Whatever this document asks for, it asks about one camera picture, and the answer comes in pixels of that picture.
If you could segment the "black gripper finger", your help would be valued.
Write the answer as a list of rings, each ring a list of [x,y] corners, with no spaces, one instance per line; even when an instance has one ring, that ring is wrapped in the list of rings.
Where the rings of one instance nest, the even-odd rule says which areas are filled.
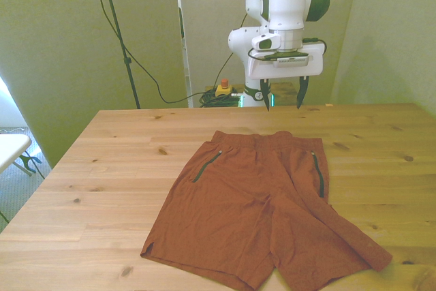
[[[309,86],[309,77],[301,76],[299,78],[299,90],[296,97],[296,107],[299,109],[304,102],[305,95],[307,94],[307,89]]]
[[[269,79],[261,79],[260,80],[260,91],[262,93],[262,97],[265,103],[265,107],[267,110],[270,110],[270,83]]]

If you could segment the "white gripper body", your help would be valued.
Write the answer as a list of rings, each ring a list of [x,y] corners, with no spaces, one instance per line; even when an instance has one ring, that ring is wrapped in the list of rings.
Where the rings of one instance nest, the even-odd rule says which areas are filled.
[[[248,77],[252,80],[317,76],[323,71],[324,44],[304,44],[296,52],[248,52]]]

